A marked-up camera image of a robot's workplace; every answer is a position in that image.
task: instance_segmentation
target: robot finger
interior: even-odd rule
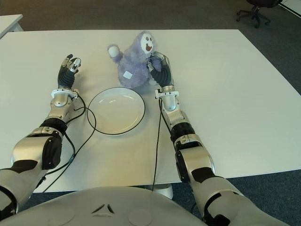
[[[77,72],[78,67],[80,66],[81,63],[81,59],[80,58],[76,58],[73,61],[70,61],[72,64],[68,67],[69,70],[73,73]]]

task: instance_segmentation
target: gray carpet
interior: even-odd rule
[[[255,29],[235,21],[245,0],[2,0],[0,14],[23,14],[25,31],[73,29],[239,29],[301,94],[301,19],[280,6],[262,8],[272,20]],[[301,225],[301,171],[233,178],[238,189],[268,214]],[[174,184],[174,200],[194,203],[186,184]],[[34,194],[25,208],[62,195]]]

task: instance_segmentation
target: toy label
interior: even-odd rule
[[[133,74],[131,72],[124,72],[123,77],[127,78],[127,79],[131,79],[131,77],[133,76]]]

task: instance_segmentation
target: stuffed toy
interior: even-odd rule
[[[156,50],[154,37],[147,31],[141,32],[124,53],[120,51],[118,45],[108,46],[111,59],[118,64],[118,79],[122,86],[135,88],[146,82],[150,85],[157,84],[146,66],[147,61],[151,59],[153,67],[158,71],[161,70],[160,61],[151,57]]]

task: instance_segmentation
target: white plate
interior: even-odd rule
[[[135,91],[123,87],[106,89],[90,102],[89,109],[95,114],[96,130],[117,135],[135,128],[142,120],[145,105],[142,97]]]

